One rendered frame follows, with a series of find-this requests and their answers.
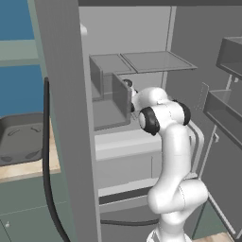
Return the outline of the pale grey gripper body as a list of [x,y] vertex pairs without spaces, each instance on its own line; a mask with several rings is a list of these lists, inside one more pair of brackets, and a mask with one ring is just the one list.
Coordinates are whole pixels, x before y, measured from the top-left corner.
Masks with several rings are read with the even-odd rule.
[[128,85],[128,87],[130,87],[132,90],[134,90],[134,87],[133,87],[133,82],[130,80],[130,79],[123,79],[123,81]]

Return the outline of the grey translucent fridge drawer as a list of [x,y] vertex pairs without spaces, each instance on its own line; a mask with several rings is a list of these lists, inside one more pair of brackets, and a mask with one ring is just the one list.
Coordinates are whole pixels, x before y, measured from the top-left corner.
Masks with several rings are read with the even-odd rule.
[[121,76],[134,69],[120,54],[91,55],[89,62],[95,130],[129,124],[131,90]]

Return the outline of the grey fridge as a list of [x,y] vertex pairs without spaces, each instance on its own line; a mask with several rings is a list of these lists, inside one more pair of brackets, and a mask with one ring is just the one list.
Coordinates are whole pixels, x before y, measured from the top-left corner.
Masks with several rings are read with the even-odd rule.
[[[242,0],[238,1],[237,6],[215,4],[202,7],[242,6]],[[176,8],[81,7],[79,14],[89,33],[92,54],[171,51]],[[133,80],[139,88],[163,84],[166,89],[167,76],[171,72],[135,75]]]

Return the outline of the white fridge drawer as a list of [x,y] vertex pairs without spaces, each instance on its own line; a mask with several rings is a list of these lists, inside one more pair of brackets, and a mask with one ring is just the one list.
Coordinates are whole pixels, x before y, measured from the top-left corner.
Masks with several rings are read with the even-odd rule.
[[95,136],[98,161],[162,150],[162,139],[143,130],[129,130]]

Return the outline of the grey fridge door with bins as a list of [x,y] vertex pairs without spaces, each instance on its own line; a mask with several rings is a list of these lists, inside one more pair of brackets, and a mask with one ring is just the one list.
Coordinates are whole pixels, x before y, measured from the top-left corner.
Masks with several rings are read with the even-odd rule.
[[238,111],[242,105],[242,80],[216,66],[226,37],[242,37],[242,6],[176,8],[171,51],[197,69],[169,73],[166,90],[190,108],[204,136],[195,172],[233,242],[242,242],[242,149],[203,112],[206,96],[214,90],[231,90],[231,106]]

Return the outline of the teal base cupboard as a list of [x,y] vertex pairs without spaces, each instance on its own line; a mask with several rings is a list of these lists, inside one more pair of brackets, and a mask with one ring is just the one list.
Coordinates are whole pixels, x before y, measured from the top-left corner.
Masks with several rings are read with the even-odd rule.
[[[51,187],[61,224],[77,242],[61,173],[51,174]],[[10,242],[63,242],[46,205],[42,177],[0,183],[0,220]]]
[[199,218],[193,231],[193,239],[201,239],[218,233],[226,233],[227,229],[220,220],[216,210],[207,201],[201,208]]

